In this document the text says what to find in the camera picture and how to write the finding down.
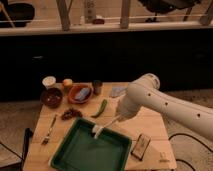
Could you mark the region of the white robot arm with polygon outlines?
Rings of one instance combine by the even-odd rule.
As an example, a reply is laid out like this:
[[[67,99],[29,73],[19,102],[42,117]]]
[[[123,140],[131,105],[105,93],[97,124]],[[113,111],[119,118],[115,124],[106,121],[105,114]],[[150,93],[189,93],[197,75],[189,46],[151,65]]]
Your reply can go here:
[[[130,82],[119,100],[116,114],[133,118],[146,107],[182,124],[213,142],[213,109],[172,97],[159,91],[160,80],[151,73]]]

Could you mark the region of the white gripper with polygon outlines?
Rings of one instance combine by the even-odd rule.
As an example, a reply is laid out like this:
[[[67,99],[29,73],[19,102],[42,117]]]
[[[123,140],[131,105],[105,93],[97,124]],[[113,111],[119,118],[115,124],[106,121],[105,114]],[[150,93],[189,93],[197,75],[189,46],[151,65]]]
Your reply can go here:
[[[119,122],[123,122],[135,117],[139,110],[140,105],[125,95],[118,101],[116,116],[118,117]]]

